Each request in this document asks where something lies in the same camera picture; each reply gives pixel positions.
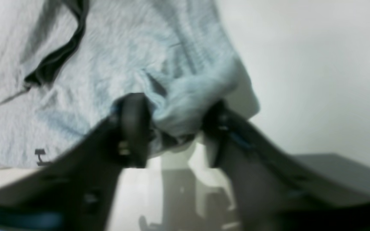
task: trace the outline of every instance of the fabric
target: fabric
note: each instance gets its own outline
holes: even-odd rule
[[[181,140],[236,87],[243,67],[211,0],[90,0],[78,49],[52,83],[30,87],[78,33],[78,15],[57,0],[0,0],[0,168],[54,161],[131,92],[145,92],[157,129]],[[153,152],[166,146],[157,137]]]

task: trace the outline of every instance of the white wall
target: white wall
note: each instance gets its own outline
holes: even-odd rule
[[[370,166],[370,0],[217,0],[261,111],[251,121],[293,154]]]

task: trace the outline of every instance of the light blue cloth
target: light blue cloth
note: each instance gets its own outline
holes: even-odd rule
[[[76,27],[60,1],[0,0],[0,168],[37,167],[36,149],[55,160],[131,92],[145,92],[160,131],[195,134],[243,68],[211,0],[91,0],[81,45],[53,85],[18,95]]]

